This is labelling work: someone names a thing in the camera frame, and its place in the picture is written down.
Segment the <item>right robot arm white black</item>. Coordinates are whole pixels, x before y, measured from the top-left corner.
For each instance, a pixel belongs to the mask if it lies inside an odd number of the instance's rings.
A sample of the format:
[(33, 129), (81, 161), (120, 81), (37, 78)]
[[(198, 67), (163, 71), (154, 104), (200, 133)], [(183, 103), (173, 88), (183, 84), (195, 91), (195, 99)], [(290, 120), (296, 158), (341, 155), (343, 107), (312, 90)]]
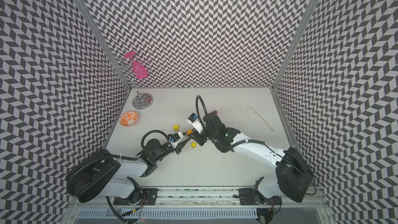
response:
[(294, 147), (283, 150), (253, 140), (238, 129), (226, 127), (215, 113), (208, 113), (204, 118), (193, 113), (187, 123), (194, 128), (189, 137), (198, 144), (210, 140), (222, 153), (237, 152), (271, 168), (274, 176), (260, 177), (250, 191), (258, 204), (264, 205), (279, 196), (301, 203), (313, 185), (311, 167)]

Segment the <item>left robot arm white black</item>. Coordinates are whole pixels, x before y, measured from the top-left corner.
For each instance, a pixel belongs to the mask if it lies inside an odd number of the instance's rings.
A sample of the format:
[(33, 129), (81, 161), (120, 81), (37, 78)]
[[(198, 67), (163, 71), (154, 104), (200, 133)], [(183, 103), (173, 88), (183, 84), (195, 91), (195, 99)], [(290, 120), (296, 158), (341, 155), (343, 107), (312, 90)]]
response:
[(137, 204), (144, 198), (144, 192), (135, 178), (151, 175), (159, 161), (169, 154), (180, 154), (188, 141), (189, 138), (181, 137), (161, 145), (152, 139), (136, 157), (113, 155), (107, 149), (101, 149), (68, 172), (67, 193), (81, 203), (96, 197), (114, 197)]

